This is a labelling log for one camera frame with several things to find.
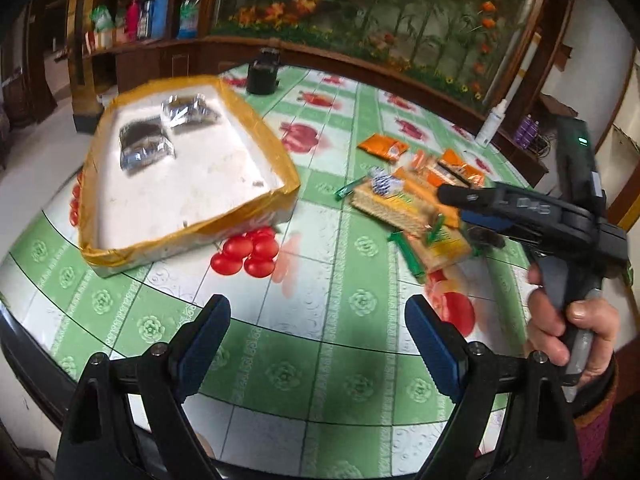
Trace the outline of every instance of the glass panel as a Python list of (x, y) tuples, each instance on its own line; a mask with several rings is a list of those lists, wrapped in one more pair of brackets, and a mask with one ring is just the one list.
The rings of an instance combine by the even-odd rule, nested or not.
[(533, 0), (217, 0), (212, 34), (377, 62), (486, 111)]

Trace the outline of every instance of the hand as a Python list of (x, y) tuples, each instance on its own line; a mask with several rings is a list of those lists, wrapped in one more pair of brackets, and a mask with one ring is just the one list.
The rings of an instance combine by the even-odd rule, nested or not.
[[(529, 283), (542, 285), (542, 276), (537, 265), (529, 269)], [(544, 288), (534, 290), (529, 296), (531, 319), (527, 335), (533, 350), (541, 350), (557, 366), (569, 362), (569, 350), (558, 338), (564, 333), (566, 321), (546, 296)], [(572, 303), (566, 317), (578, 328), (593, 330), (595, 337), (591, 354), (578, 386), (583, 386), (602, 375), (609, 366), (616, 336), (620, 331), (620, 315), (606, 300), (585, 300)]]

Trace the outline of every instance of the pink sleeve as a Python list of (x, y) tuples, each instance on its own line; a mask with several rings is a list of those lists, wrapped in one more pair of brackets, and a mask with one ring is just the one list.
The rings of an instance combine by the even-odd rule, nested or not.
[(609, 427), (609, 417), (616, 399), (616, 389), (618, 387), (618, 366), (611, 383), (611, 387), (603, 401), (593, 408), (589, 413), (585, 413), (575, 419), (575, 427), (578, 433), (578, 445), (582, 457), (582, 474), (585, 478), (593, 472), (598, 465), (598, 460), (602, 456), (607, 428)]

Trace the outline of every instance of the table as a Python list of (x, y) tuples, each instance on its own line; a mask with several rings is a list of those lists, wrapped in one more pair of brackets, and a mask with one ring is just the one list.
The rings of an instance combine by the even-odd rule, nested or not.
[[(246, 67), (225, 73), (244, 95)], [(290, 152), (302, 188), (292, 219), (277, 226), (278, 277), (209, 266), (219, 246), (107, 280), (81, 258), (68, 219), (75, 175), (39, 213), (0, 267), (0, 294), (18, 321), (70, 377), (91, 354), (140, 354), (194, 319), (212, 294), (232, 322), (200, 393), (184, 409), (216, 457), (261, 471), (311, 478), (378, 478), (418, 471), (452, 410), (404, 324), (402, 306), (425, 294), (467, 340), (520, 354), (528, 311), (527, 259), (508, 242), (418, 284), (390, 229), (336, 202), (334, 192), (376, 159), (356, 148), (385, 132), (412, 148), (455, 149), (493, 181), (526, 183), (492, 147), (395, 96), (335, 75), (286, 67), (273, 96), (246, 100)], [(299, 136), (300, 128), (316, 136)], [(136, 423), (147, 427), (139, 397)], [(495, 447), (498, 396), (481, 451)]]

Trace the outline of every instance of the white bottle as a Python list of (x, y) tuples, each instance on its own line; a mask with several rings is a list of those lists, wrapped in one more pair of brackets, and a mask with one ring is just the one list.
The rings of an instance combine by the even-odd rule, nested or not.
[(476, 144), (483, 148), (489, 145), (489, 142), (494, 138), (504, 120), (504, 116), (507, 113), (507, 105), (507, 99), (503, 99), (497, 107), (491, 110), (482, 129), (476, 135)]

